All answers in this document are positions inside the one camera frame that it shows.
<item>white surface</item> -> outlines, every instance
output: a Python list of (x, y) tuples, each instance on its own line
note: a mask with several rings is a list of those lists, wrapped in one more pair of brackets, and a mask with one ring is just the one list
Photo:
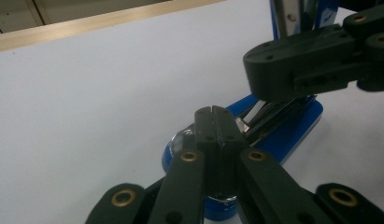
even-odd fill
[[(0, 224), (82, 223), (111, 187), (152, 184), (195, 110), (249, 94), (242, 56), (271, 38), (266, 1), (228, 0), (0, 53)], [(384, 93), (350, 86), (319, 97), (285, 168), (384, 210)]]

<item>white table surface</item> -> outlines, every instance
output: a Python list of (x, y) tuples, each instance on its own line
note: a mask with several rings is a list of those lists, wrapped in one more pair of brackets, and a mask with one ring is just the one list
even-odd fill
[[(272, 38), (267, 2), (1, 52), (0, 224), (83, 223), (111, 187), (164, 176), (164, 147), (195, 110), (249, 94), (242, 56)], [(344, 184), (384, 210), (384, 92), (351, 83), (319, 101), (320, 122), (284, 167), (306, 189)]]

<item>blue base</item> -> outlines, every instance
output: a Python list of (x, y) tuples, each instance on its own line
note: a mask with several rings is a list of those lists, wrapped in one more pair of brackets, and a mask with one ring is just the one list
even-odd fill
[[(229, 105), (227, 109), (237, 117), (243, 111), (256, 104), (256, 102), (258, 102), (258, 99), (249, 95)], [(280, 163), (284, 162), (317, 124), (321, 114), (322, 105), (318, 101), (312, 101), (310, 104), (305, 105), (297, 114), (292, 115), (280, 124), (272, 133), (259, 142), (255, 148), (270, 153)], [(169, 145), (170, 143), (165, 147), (162, 157), (162, 165), (166, 172), (172, 160)], [(206, 197), (205, 203), (205, 217), (213, 221), (223, 221), (236, 213), (235, 200), (219, 202)]]

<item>wooden edge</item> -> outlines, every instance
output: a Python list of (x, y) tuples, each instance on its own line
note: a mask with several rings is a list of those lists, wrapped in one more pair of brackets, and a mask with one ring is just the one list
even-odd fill
[(145, 7), (135, 7), (78, 20), (64, 21), (51, 25), (0, 34), (0, 51), (34, 45), (129, 21), (142, 20), (222, 1), (224, 0), (173, 0)]

